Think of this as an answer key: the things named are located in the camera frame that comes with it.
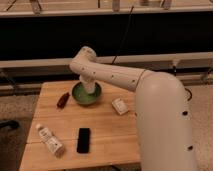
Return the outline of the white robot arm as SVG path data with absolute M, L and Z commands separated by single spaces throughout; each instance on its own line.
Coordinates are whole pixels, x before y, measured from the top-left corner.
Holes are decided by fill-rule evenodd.
M 185 87 L 172 74 L 97 62 L 84 46 L 70 69 L 85 85 L 95 80 L 135 93 L 142 171 L 198 171 Z

